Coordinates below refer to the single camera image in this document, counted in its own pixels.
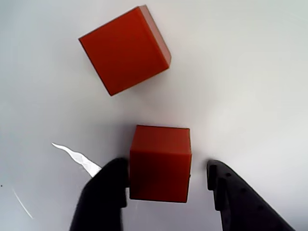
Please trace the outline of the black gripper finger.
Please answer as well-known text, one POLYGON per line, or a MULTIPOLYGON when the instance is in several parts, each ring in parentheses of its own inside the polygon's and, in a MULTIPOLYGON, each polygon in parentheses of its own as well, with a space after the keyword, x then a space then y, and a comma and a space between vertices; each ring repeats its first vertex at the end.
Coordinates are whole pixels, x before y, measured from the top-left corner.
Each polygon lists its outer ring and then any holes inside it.
POLYGON ((107 163, 83 188, 71 231, 121 231, 122 208, 127 206, 128 160, 107 163))
POLYGON ((206 164, 207 188, 214 194, 224 231, 293 231, 244 179, 218 160, 206 164))

